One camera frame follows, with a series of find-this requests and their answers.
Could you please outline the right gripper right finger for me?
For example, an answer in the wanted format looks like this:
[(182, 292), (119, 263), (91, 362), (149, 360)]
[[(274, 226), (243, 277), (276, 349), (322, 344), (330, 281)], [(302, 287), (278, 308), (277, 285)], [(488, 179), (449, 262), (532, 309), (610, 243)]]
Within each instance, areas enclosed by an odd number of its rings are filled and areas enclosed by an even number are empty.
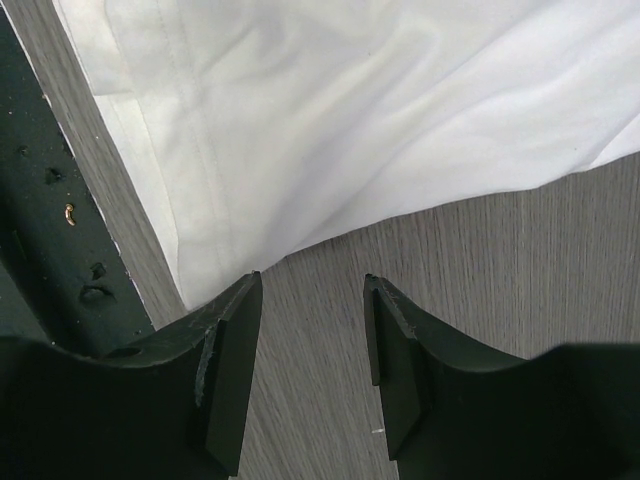
[(364, 281), (372, 382), (403, 479), (635, 479), (639, 348), (569, 343), (532, 359)]

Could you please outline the white t shirt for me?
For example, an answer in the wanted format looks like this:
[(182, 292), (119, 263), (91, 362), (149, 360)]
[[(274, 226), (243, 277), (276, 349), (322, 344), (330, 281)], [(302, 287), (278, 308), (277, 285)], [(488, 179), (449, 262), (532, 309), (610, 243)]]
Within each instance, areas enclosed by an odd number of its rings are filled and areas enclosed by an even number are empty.
[(184, 305), (639, 148), (635, 1), (59, 1)]

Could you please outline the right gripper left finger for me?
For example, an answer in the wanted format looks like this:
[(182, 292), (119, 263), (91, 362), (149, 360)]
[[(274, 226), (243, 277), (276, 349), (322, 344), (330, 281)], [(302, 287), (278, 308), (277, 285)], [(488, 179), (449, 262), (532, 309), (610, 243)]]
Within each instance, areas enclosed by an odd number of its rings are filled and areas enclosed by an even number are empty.
[(235, 477), (262, 300), (260, 274), (244, 275), (207, 305), (99, 359), (3, 338), (2, 477)]

